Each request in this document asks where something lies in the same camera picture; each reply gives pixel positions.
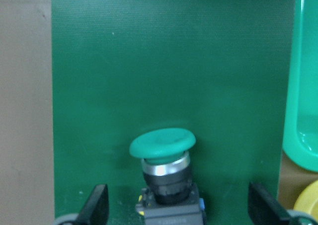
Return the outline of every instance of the gray wall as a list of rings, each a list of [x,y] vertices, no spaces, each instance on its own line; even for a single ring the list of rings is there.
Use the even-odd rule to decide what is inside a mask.
[[[54,219],[51,0],[0,0],[0,224]]]

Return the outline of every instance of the brown cardboard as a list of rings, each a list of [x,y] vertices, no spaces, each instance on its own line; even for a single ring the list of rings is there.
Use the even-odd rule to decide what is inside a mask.
[[[305,170],[282,155],[278,200],[292,209],[300,193],[312,182],[318,180],[318,173]]]

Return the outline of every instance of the chrome ring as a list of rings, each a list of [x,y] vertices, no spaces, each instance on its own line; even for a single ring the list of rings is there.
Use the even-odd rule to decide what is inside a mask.
[[[190,155],[188,151],[185,151],[180,159],[168,164],[152,165],[148,164],[145,159],[141,160],[141,164],[144,173],[154,176],[164,176],[177,173],[188,167],[190,164]]]

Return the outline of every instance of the yellow lid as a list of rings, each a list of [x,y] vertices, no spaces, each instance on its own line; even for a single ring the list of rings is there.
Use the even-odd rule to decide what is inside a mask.
[[[318,180],[310,184],[298,197],[294,210],[310,214],[318,220]]]

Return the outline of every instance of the green backdrop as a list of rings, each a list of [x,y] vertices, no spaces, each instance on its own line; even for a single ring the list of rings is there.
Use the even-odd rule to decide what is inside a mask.
[[[209,224],[251,224],[276,194],[294,0],[52,0],[56,216],[107,183],[110,225],[140,225],[138,135],[191,130]]]

